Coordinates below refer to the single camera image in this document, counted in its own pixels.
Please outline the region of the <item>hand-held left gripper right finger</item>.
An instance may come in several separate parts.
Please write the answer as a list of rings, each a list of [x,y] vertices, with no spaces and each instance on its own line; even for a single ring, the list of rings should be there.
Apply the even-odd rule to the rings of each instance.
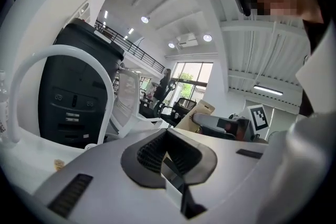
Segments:
[[[206,208],[187,219],[182,213],[167,214],[167,224],[257,224],[261,200],[265,195],[260,160],[266,155],[266,144],[209,137],[180,129],[169,133],[192,140],[212,149],[217,165],[202,184],[191,185],[190,193],[197,204]]]

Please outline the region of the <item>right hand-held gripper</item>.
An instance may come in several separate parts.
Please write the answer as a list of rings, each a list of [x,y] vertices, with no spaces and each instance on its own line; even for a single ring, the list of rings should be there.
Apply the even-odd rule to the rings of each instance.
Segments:
[[[237,141],[265,141],[269,130],[263,105],[247,106],[239,114],[230,115],[228,119],[195,113],[193,122],[200,126],[222,128]]]

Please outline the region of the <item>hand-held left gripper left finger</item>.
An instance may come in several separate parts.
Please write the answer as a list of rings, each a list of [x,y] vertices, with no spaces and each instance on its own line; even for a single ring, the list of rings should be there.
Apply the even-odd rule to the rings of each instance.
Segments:
[[[124,150],[156,133],[126,136],[98,145],[51,175],[34,193],[42,204],[50,202],[78,174],[92,181],[71,211],[68,220],[77,224],[182,224],[184,216],[165,189],[140,187],[123,171]]]

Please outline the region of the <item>wooden toothbrush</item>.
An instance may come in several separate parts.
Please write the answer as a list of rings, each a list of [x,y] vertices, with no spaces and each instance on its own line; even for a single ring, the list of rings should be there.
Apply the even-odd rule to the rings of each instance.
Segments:
[[[211,115],[214,111],[214,106],[203,100],[200,100],[195,107],[193,107],[185,116],[183,116],[175,128],[193,133],[199,133],[200,125],[193,122],[193,115],[197,113]]]

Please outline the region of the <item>large glass window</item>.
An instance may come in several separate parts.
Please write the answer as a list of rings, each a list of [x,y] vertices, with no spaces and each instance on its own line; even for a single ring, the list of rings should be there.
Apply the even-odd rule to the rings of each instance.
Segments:
[[[201,100],[204,97],[212,67],[212,62],[177,62],[171,77],[176,81],[176,86],[167,95],[164,103],[173,106],[180,98],[194,102]]]

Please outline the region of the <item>long strip ceiling lamp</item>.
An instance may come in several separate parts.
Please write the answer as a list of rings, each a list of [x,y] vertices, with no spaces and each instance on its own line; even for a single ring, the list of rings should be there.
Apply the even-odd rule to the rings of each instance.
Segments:
[[[278,95],[278,96],[282,96],[283,95],[283,92],[281,92],[281,91],[277,91],[277,90],[270,89],[270,88],[263,87],[263,86],[254,85],[253,89],[264,91],[264,92],[268,92],[268,93],[271,93],[271,94],[274,94],[274,95]]]

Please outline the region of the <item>ceiling air conditioner unit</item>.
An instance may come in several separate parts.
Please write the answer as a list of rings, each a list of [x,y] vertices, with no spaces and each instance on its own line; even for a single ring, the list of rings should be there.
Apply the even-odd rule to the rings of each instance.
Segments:
[[[177,37],[176,39],[177,39],[177,47],[180,50],[184,48],[198,46],[197,38],[193,33],[181,35]]]

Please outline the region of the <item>black balcony railing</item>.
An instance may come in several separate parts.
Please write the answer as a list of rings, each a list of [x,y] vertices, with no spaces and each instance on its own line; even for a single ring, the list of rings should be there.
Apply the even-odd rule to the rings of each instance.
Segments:
[[[141,62],[145,63],[146,65],[153,68],[155,71],[162,73],[165,69],[165,67],[156,61],[153,57],[151,57],[149,54],[144,52],[142,49],[140,49],[138,46],[136,46],[134,43],[130,42],[126,38],[124,38],[122,35],[120,35],[118,32],[114,31],[108,26],[105,26],[102,22],[96,20],[95,22],[95,28],[99,32],[101,32],[104,36],[106,36],[108,39],[111,39],[112,42],[120,46],[124,51],[127,51],[131,55],[135,56],[137,59],[139,59]]]

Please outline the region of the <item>tall black cabinet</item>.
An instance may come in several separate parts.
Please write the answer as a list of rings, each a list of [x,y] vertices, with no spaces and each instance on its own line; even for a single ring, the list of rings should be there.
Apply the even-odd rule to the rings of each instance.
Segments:
[[[57,36],[57,45],[79,48],[97,59],[114,80],[124,50],[79,18]],[[48,57],[38,97],[40,136],[66,146],[97,143],[107,103],[99,74],[84,61],[69,56]]]

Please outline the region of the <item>person's white vest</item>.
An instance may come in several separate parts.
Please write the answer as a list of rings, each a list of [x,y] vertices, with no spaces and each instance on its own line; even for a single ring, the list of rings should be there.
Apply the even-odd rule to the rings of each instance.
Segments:
[[[265,153],[269,177],[256,224],[336,222],[336,25],[298,72],[314,114],[278,135],[281,149]]]

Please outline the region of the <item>person's black shirt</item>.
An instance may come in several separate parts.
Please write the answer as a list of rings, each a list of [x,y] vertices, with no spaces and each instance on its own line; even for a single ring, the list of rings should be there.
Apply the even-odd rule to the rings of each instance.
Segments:
[[[306,20],[303,20],[303,25],[306,31],[306,34],[309,39],[309,44],[310,44],[310,53],[305,56],[303,64],[308,61],[308,58],[312,55],[312,53],[315,51],[317,48],[318,44],[320,43],[321,39],[323,38],[326,30],[327,30],[327,25],[326,24],[321,24],[321,23],[311,23]],[[308,96],[303,90],[302,92],[302,101],[299,109],[299,115],[309,117],[312,113],[314,112],[312,105],[308,99]]]

